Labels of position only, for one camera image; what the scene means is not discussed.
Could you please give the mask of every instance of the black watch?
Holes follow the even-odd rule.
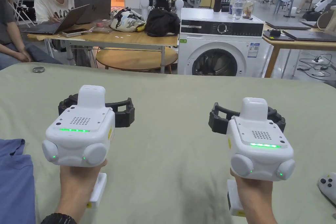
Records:
[[[77,224],[69,215],[54,213],[46,216],[41,224]]]

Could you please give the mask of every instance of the control knob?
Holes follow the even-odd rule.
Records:
[[[226,31],[227,31],[227,26],[225,24],[219,24],[218,27],[217,27],[217,31],[220,33],[220,34],[224,34]]]

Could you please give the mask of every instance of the white t-shirt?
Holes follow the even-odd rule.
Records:
[[[35,0],[34,8],[36,11],[36,21],[38,24],[49,21],[54,14],[58,18],[64,18],[69,11],[74,8],[74,0],[65,0],[60,4],[56,0]]]

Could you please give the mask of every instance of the round wooden table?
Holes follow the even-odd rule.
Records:
[[[169,66],[177,61],[178,53],[166,47],[165,65]],[[96,60],[105,69],[114,68],[125,71],[148,71],[160,68],[161,52],[154,50],[129,50],[123,48],[106,48],[97,53]]]

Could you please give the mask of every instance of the green led light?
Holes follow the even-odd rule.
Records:
[[[280,145],[274,145],[274,144],[250,143],[250,145],[260,146],[260,147],[268,147],[268,148],[281,148]]]
[[[89,130],[59,129],[62,131],[90,132]]]

